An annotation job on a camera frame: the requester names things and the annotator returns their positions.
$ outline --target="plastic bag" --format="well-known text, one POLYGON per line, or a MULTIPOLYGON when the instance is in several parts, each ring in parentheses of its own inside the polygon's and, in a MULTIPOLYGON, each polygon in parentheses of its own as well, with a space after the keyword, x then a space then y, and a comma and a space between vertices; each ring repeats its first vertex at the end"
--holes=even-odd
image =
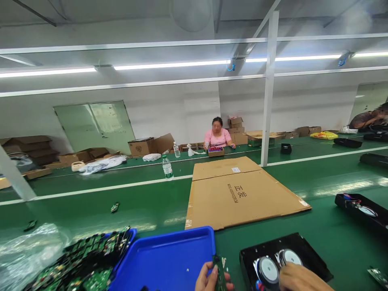
POLYGON ((318 139, 332 140, 332 139, 338 138, 338 135, 336 135, 335 133, 332 133, 330 131, 321 131, 320 133, 312 133, 312 134, 310 134, 310 137, 318 138, 318 139))
POLYGON ((189 144, 189 143, 187 144, 187 147, 189 148, 189 150, 188 150, 189 156, 193 156, 195 154, 205 154, 206 153, 206 152, 199 153, 199 152, 193 151, 193 149, 191 148, 191 144, 189 144))
POLYGON ((19 291, 53 264, 71 239, 55 224, 0 245, 0 291, 19 291))
POLYGON ((145 155, 143 157, 143 161, 144 162, 151 162, 151 161, 155 161, 157 159, 160 159, 162 157, 161 154, 148 154, 148 155, 145 155))
POLYGON ((341 127, 338 133, 343 133, 343 134, 356 134, 358 133, 358 129, 350 129, 349 125, 344 125, 341 127))
POLYGON ((122 162, 127 160, 127 156, 119 155, 119 156, 113 156, 110 158, 106 158, 103 160, 98 160, 95 162, 91 162, 83 166, 79 169, 79 172, 81 172, 81 175, 86 176, 90 175, 105 169, 113 168, 115 166, 118 166, 122 164, 122 162))

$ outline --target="stack of cardboard boxes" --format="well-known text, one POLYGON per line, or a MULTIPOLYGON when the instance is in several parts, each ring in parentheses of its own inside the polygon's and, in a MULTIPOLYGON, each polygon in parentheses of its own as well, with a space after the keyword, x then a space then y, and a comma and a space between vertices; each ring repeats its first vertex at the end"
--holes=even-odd
POLYGON ((228 119, 228 125, 230 137, 235 145, 238 146, 248 143, 248 137, 244 134, 245 128, 243 127, 243 119, 241 117, 228 119))
POLYGON ((58 152, 50 146, 51 138, 45 135, 9 137, 0 139, 7 154, 26 153, 36 165, 50 164, 57 159, 58 152))

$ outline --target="water bottle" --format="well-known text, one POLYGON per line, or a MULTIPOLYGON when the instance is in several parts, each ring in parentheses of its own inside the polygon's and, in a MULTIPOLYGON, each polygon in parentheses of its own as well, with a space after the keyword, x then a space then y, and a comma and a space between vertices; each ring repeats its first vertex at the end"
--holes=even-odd
POLYGON ((181 156, 181 152, 179 151, 179 147, 177 146, 176 141, 174 142, 174 153, 176 158, 179 158, 181 156))
POLYGON ((171 181, 174 179, 173 169, 171 168, 171 163, 168 160, 167 155, 163 155, 162 166, 166 180, 171 181))

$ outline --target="white metal frame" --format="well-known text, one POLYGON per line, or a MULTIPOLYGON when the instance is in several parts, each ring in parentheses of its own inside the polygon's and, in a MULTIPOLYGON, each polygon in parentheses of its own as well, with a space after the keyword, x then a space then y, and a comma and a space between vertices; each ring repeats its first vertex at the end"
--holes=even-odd
POLYGON ((266 167, 268 163, 268 145, 270 140, 270 126, 272 113, 272 96, 275 82, 275 58, 276 39, 278 37, 279 11, 275 10, 270 16, 268 26, 267 46, 267 69, 266 87, 264 91, 264 114, 263 114, 263 139, 261 140, 261 166, 266 167))
MULTIPOLYGON (((95 45, 77 45, 77 46, 53 46, 53 47, 34 47, 34 48, 5 48, 0 49, 0 55, 6 57, 6 55, 13 54, 28 54, 28 53, 51 53, 51 52, 68 52, 68 51, 90 51, 90 50, 108 50, 108 49, 138 49, 138 48, 157 48, 157 47, 171 47, 171 46, 198 46, 198 45, 223 45, 223 44, 257 44, 268 42, 267 47, 267 71, 266 74, 247 75, 247 76, 229 76, 229 77, 215 77, 215 78, 198 78, 198 79, 185 79, 185 80, 168 80, 157 82, 140 82, 140 83, 127 83, 127 84, 111 84, 100 86, 84 86, 84 87, 72 87, 72 88, 60 88, 60 89, 43 89, 43 90, 31 90, 31 91, 19 91, 19 92, 5 92, 0 93, 0 97, 15 97, 25 95, 38 95, 38 94, 51 94, 51 93, 66 93, 77 91, 92 91, 92 90, 106 90, 116 88, 131 88, 131 87, 146 87, 146 86, 160 86, 171 84, 188 84, 199 82, 217 82, 226 80, 245 80, 245 79, 257 79, 266 78, 265 98, 264 98, 264 117, 263 117, 263 145, 261 149, 261 165, 263 167, 268 164, 268 142, 270 132, 270 120, 272 111, 272 96, 275 77, 286 76, 303 76, 303 75, 315 75, 315 74, 331 74, 331 73, 343 73, 343 72, 362 72, 371 70, 388 70, 388 66, 379 67, 361 67, 350 69, 335 69, 335 70, 320 70, 320 71, 306 71, 306 72, 289 72, 289 73, 274 73, 273 63, 276 56, 276 44, 277 42, 290 42, 290 41, 309 41, 309 40, 341 40, 341 39, 362 39, 362 38, 386 38, 388 33, 378 34, 351 34, 351 35, 324 35, 324 36, 293 36, 293 37, 277 37, 278 33, 278 19, 279 13, 275 11, 275 8, 280 0, 276 0, 274 5, 268 11, 266 20, 269 19, 269 33, 268 38, 255 38, 258 35, 255 34, 253 38, 243 39, 223 39, 223 40, 187 40, 187 41, 172 41, 172 42, 143 42, 143 43, 124 43, 124 44, 95 44, 95 45)), ((258 32, 263 28, 266 21, 263 21, 258 28, 258 32)), ((10 160, 4 149, 0 146, 0 169, 3 174, 8 178, 14 187, 15 191, 22 198, 23 201, 29 201, 36 198, 35 193, 20 175, 15 164, 10 160)))

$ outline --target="fluorescent light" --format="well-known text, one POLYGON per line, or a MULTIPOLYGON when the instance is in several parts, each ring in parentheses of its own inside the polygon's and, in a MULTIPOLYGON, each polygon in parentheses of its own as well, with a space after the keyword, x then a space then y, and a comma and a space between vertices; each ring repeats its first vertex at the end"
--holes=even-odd
POLYGON ((91 67, 91 68, 67 69, 67 70, 45 70, 45 71, 13 72, 13 73, 0 73, 0 78, 60 75, 60 74, 73 74, 73 73, 87 73, 87 72, 95 72, 95 71, 96 71, 96 69, 94 67, 91 67))
POLYGON ((357 53, 354 57, 384 57, 388 56, 388 52, 380 52, 380 53, 357 53))
POLYGON ((159 63, 151 65, 126 65, 126 66, 113 66, 117 71, 120 70, 137 70, 137 69, 155 69, 164 67, 192 67, 198 65, 226 65, 229 64, 230 60, 221 61, 200 61, 200 62, 189 62, 189 63, 159 63))
POLYGON ((310 59, 338 59, 341 55, 324 55, 324 56, 306 56, 306 57, 281 57, 276 58, 275 61, 303 61, 310 59))
POLYGON ((266 62, 267 58, 262 59, 245 59, 246 63, 260 63, 260 62, 266 62))
MULTIPOLYGON (((312 59, 338 59, 341 55, 322 55, 322 56, 306 56, 306 57, 278 57, 275 61, 303 61, 303 60, 312 60, 312 59)), ((259 63, 266 62, 267 58, 261 59, 246 59, 246 63, 259 63)))

